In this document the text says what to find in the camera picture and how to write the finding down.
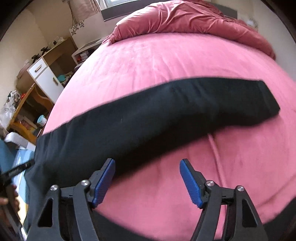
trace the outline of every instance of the pink bed sheet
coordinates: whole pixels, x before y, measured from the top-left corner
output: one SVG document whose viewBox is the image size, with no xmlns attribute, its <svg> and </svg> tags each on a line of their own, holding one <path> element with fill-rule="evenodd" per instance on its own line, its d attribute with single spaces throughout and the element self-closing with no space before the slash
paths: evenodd
<svg viewBox="0 0 296 241">
<path fill-rule="evenodd" d="M 60 95 L 45 132 L 135 91 L 202 76 L 264 80 L 281 111 L 258 126 L 228 127 L 156 158 L 112 185 L 98 207 L 103 215 L 150 238 L 189 240 L 200 210 L 179 173 L 183 158 L 221 186 L 245 186 L 263 222 L 296 196 L 295 82 L 263 52 L 213 35 L 148 34 L 102 45 Z M 219 222 L 216 236 L 221 232 Z"/>
<path fill-rule="evenodd" d="M 104 42 L 150 33 L 202 33 L 254 47 L 275 59 L 268 41 L 244 21 L 223 15 L 212 4 L 203 0 L 172 0 L 152 3 L 120 20 Z"/>
</svg>

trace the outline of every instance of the curtain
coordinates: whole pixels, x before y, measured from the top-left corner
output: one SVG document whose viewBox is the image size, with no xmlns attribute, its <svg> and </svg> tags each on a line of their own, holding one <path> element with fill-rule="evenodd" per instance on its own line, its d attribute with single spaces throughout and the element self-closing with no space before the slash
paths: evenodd
<svg viewBox="0 0 296 241">
<path fill-rule="evenodd" d="M 79 23 L 101 11 L 98 0 L 70 0 L 69 6 L 75 23 Z"/>
</svg>

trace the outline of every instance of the drawer handle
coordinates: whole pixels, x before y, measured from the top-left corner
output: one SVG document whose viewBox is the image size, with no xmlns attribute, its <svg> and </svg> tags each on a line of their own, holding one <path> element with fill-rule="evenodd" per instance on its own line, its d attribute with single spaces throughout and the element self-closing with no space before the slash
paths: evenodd
<svg viewBox="0 0 296 241">
<path fill-rule="evenodd" d="M 40 64 L 40 65 L 38 66 L 38 68 L 35 69 L 35 73 L 36 73 L 38 70 L 40 70 L 41 67 L 42 67 L 42 64 Z"/>
<path fill-rule="evenodd" d="M 54 81 L 54 83 L 55 83 L 56 85 L 59 85 L 59 83 L 57 82 L 57 80 L 56 80 L 55 78 L 52 78 L 52 80 Z"/>
</svg>

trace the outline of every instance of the teal object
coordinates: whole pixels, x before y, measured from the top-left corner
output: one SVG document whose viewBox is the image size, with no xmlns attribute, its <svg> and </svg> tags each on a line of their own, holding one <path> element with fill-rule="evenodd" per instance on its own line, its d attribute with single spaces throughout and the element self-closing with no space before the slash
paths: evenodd
<svg viewBox="0 0 296 241">
<path fill-rule="evenodd" d="M 66 80 L 66 76 L 64 74 L 61 74 L 58 78 L 58 81 L 60 81 L 60 83 L 64 82 Z"/>
</svg>

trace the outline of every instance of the metal screw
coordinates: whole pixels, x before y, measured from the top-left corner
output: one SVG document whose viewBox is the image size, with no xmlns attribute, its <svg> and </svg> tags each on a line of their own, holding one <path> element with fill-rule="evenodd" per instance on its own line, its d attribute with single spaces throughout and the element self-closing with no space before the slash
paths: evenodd
<svg viewBox="0 0 296 241">
<path fill-rule="evenodd" d="M 209 186 L 209 187 L 212 187 L 212 186 L 215 185 L 215 183 L 214 183 L 212 180 L 208 180 L 208 181 L 206 182 L 206 184 L 207 184 L 207 186 Z"/>
<path fill-rule="evenodd" d="M 59 188 L 58 185 L 52 185 L 52 186 L 50 187 L 50 190 L 55 191 L 55 190 L 57 190 L 58 188 Z"/>
<path fill-rule="evenodd" d="M 87 185 L 89 184 L 89 180 L 82 180 L 82 181 L 80 182 L 80 184 L 81 184 L 82 186 L 87 186 Z"/>
<path fill-rule="evenodd" d="M 243 186 L 237 186 L 238 191 L 243 192 L 244 191 L 244 187 Z"/>
</svg>

